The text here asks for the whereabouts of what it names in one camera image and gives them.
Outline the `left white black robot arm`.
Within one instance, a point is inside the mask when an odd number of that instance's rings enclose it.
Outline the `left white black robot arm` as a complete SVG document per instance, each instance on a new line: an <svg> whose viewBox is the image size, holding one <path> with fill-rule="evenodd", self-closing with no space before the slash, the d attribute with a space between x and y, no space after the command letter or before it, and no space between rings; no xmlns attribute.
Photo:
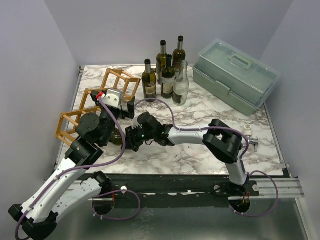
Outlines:
<svg viewBox="0 0 320 240"><path fill-rule="evenodd" d="M17 222L16 239L20 238L19 230L23 230L28 240L44 240L82 203L114 193L111 179L102 171L94 172L80 186L68 190L87 170L96 167L96 161L104 153L101 148L109 143L114 129L120 128L118 119L135 116L134 100L127 102L126 109L113 107L102 98L96 103L102 109L101 114L88 112L80 118L76 127L78 137L49 179L27 201L9 208L8 213Z"/></svg>

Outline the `wooden wine rack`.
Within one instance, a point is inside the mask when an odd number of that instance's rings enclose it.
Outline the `wooden wine rack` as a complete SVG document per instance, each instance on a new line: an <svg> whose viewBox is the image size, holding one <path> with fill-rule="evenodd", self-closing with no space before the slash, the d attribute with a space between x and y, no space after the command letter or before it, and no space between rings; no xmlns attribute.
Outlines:
<svg viewBox="0 0 320 240"><path fill-rule="evenodd" d="M130 101L136 99L140 82L140 78L121 68L108 67L104 75L95 79L83 75L73 107L69 112L60 114L55 137L69 147L74 145L79 136L83 136L90 144L106 146L113 130L119 128L111 126L113 120L96 98L98 93L105 93L108 89L114 88L123 92L122 101ZM108 107L120 120L120 108Z"/></svg>

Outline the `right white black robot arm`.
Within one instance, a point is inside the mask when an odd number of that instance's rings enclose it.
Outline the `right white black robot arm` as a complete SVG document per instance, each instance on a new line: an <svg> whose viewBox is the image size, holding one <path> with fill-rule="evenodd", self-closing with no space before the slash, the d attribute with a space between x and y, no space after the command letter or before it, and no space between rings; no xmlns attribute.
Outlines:
<svg viewBox="0 0 320 240"><path fill-rule="evenodd" d="M218 119L204 127L178 128L172 124L161 124L148 112L136 116L131 126L125 129L125 148L134 152L147 141L154 141L164 147L182 144L206 146L217 160L225 163L229 173L230 191L236 196L241 196L248 190L249 178L239 156L242 139L240 132Z"/></svg>

